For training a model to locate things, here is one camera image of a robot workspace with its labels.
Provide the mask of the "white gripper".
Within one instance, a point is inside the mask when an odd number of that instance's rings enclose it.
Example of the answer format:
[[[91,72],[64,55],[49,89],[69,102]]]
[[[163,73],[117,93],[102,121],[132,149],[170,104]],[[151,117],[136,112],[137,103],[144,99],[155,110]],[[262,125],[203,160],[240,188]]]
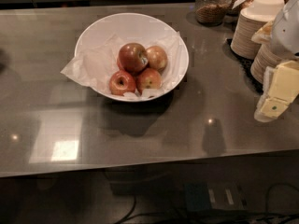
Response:
[[[273,21],[267,22],[251,38],[257,44],[271,40]],[[299,95],[299,62],[287,61],[275,68],[267,66],[263,74],[263,95],[254,113],[260,122],[270,122],[281,116]]]

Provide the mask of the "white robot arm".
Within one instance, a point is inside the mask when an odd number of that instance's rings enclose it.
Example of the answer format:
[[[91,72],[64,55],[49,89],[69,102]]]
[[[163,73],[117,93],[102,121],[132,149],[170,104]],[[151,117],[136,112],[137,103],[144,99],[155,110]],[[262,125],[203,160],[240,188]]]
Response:
[[[254,113],[256,120],[270,122],[282,115],[299,94],[299,0],[289,0],[251,40],[268,45],[282,59],[275,68],[265,68],[263,95]]]

